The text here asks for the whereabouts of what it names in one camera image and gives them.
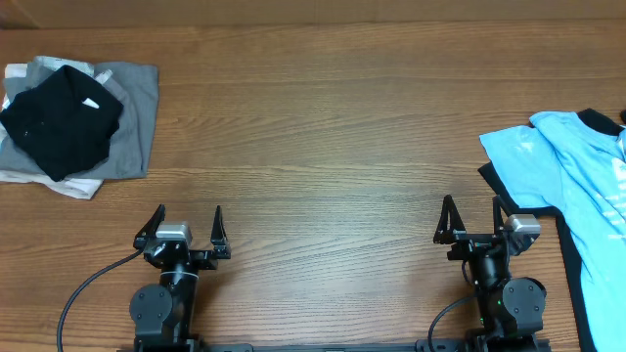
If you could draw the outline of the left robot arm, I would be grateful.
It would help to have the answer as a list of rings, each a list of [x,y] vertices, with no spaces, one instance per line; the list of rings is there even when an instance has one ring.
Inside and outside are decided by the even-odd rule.
[[[191,332],[199,272],[215,270],[231,257],[222,209],[217,207],[211,249],[193,249],[189,224],[167,222],[161,204],[136,235],[133,246],[160,270],[159,282],[139,288],[129,304],[135,324],[136,351],[202,351],[202,338]]]

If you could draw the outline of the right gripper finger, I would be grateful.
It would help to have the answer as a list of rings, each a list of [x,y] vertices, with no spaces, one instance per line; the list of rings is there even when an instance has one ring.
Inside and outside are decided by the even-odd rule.
[[[505,221],[503,219],[503,215],[506,215],[506,217],[509,217],[512,215],[512,212],[508,204],[503,200],[501,196],[494,196],[492,198],[492,205],[493,205],[494,233],[500,234],[504,231]]]
[[[433,236],[433,242],[439,244],[452,244],[463,240],[466,236],[466,228],[461,219],[456,204],[451,195],[444,197],[441,214]]]

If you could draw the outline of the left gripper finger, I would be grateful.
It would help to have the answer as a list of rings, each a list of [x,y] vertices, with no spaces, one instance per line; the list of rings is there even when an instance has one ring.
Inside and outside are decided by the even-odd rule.
[[[153,216],[137,233],[133,241],[134,248],[145,248],[149,240],[156,236],[157,228],[165,218],[165,205],[160,204]]]
[[[231,246],[226,235],[222,209],[220,205],[217,205],[215,209],[210,241],[213,245],[212,252],[214,258],[231,258]]]

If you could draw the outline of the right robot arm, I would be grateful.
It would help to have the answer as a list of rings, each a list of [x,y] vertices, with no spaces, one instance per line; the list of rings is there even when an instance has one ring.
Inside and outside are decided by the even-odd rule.
[[[450,195],[442,201],[433,241],[448,245],[447,259],[460,261],[472,295],[445,307],[433,319],[427,348],[437,351],[433,338],[437,323],[450,311],[467,303],[478,307],[481,327],[466,332],[455,344],[458,351],[549,351],[550,344],[537,339],[546,307],[547,291],[533,278],[515,279],[511,258],[522,254],[539,238],[541,226],[532,214],[514,214],[504,201],[492,199],[493,231],[470,234]]]

